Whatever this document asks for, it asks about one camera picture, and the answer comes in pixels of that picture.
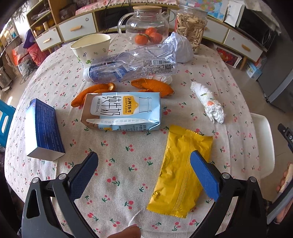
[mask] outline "cabinet leg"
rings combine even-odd
[[[244,57],[244,58],[242,59],[242,63],[241,63],[241,66],[240,66],[240,70],[243,69],[243,67],[244,67],[244,65],[245,65],[245,63],[246,63],[246,61],[247,61],[247,57]]]

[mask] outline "wooden lid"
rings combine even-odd
[[[149,6],[149,5],[141,5],[141,6],[134,6],[134,11],[159,11],[162,7],[160,6]]]

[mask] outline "wooden drawer handle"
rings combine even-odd
[[[78,26],[76,26],[76,27],[71,28],[70,31],[76,31],[76,30],[79,30],[81,27],[82,27],[82,25],[80,25],[80,26],[78,25]]]
[[[45,40],[43,43],[47,43],[47,42],[49,42],[50,40],[51,40],[51,38]]]
[[[250,52],[250,49],[249,49],[247,46],[245,46],[245,45],[243,45],[243,44],[241,44],[241,46],[242,46],[243,49],[245,49],[245,50],[247,50],[248,52]]]

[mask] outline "jar of peanuts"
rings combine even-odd
[[[194,54],[198,53],[206,24],[206,11],[179,5],[175,22],[175,32],[185,36],[190,41]]]

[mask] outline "yellow wrapper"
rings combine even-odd
[[[209,162],[212,142],[212,136],[170,126],[161,172],[147,210],[186,218],[202,191],[200,181],[190,165],[190,154],[198,150]]]

